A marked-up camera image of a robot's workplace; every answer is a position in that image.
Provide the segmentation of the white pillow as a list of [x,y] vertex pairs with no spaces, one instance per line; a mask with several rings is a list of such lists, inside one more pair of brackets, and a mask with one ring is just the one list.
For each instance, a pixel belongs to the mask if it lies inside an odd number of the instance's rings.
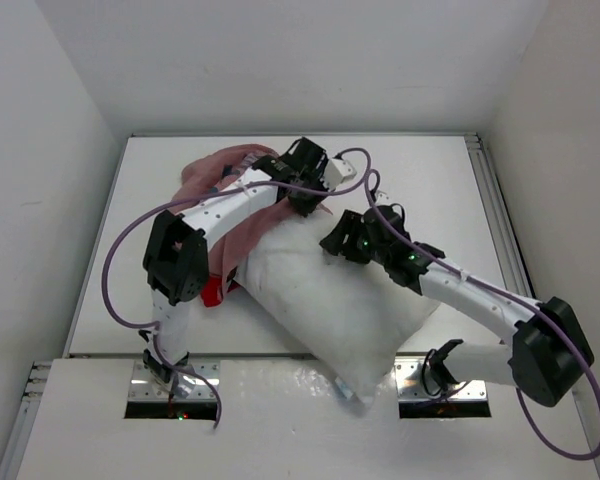
[[370,406],[400,347],[439,302],[394,284],[374,264],[319,245],[335,217],[292,216],[268,231],[238,266],[237,282],[332,372],[341,392]]

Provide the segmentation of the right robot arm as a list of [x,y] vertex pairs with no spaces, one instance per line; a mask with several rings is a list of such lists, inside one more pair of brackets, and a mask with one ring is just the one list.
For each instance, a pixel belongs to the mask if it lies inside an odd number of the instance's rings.
[[521,297],[462,275],[443,251],[412,241],[403,215],[389,205],[363,214],[345,211],[320,245],[356,264],[381,265],[397,285],[454,308],[499,338],[489,348],[452,339],[430,352],[421,377],[442,392],[477,379],[514,386],[553,407],[594,361],[569,303]]

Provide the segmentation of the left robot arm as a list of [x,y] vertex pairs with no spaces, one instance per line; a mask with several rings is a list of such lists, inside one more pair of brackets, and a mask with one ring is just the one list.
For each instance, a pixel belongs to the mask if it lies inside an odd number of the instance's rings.
[[224,149],[192,173],[195,190],[155,217],[143,258],[152,299],[151,324],[140,331],[148,343],[143,362],[165,385],[188,360],[190,301],[209,283],[226,284],[236,268],[217,263],[212,250],[238,233],[251,246],[285,215],[312,213],[356,174],[307,138],[280,156],[254,145]]

